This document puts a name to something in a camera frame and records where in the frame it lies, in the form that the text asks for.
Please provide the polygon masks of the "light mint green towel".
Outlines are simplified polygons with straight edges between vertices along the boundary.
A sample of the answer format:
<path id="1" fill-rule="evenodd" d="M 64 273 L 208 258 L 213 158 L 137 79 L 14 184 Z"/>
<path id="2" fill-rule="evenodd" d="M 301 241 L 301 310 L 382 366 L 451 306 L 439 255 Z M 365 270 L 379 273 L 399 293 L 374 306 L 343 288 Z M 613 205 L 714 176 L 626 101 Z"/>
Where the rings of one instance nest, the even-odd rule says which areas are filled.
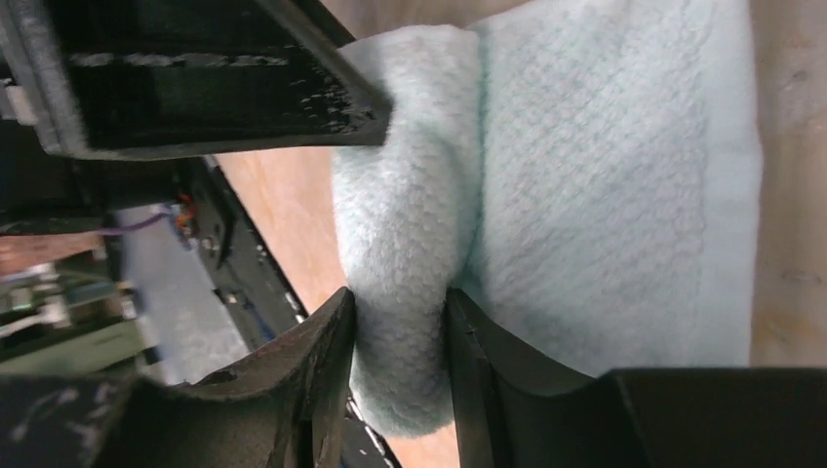
<path id="1" fill-rule="evenodd" d="M 351 387 L 376 431 L 452 421 L 449 287 L 591 376 L 748 364 L 763 153 L 747 2 L 532 1 L 342 52 L 394 102 L 384 145 L 333 158 Z"/>

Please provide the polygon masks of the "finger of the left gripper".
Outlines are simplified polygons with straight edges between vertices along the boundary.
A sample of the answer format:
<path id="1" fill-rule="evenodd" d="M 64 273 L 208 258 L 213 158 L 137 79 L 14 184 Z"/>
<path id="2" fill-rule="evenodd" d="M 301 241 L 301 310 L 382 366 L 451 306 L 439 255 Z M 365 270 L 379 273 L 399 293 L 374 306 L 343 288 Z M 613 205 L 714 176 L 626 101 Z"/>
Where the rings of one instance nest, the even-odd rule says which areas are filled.
<path id="1" fill-rule="evenodd" d="M 51 154 L 160 160 L 377 146 L 392 103 L 318 1 L 5 1 L 1 48 Z"/>

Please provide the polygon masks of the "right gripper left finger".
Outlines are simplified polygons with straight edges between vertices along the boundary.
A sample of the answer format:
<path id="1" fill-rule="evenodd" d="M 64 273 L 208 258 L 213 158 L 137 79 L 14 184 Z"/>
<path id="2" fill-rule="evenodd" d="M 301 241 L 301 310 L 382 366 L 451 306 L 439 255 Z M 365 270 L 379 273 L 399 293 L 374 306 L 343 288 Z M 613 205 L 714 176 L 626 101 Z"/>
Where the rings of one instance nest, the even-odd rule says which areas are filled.
<path id="1" fill-rule="evenodd" d="M 5 375 L 5 467 L 335 467 L 356 328 L 340 289 L 194 384 L 137 373 Z"/>

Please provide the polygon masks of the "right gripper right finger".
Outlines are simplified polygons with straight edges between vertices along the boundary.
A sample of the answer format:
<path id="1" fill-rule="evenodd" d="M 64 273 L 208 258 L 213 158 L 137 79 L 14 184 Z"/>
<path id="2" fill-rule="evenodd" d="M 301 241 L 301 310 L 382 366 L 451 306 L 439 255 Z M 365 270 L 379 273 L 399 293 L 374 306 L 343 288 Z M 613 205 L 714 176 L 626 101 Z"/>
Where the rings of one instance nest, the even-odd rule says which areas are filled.
<path id="1" fill-rule="evenodd" d="M 822 467 L 819 369 L 620 369 L 592 378 L 446 299 L 464 467 Z"/>

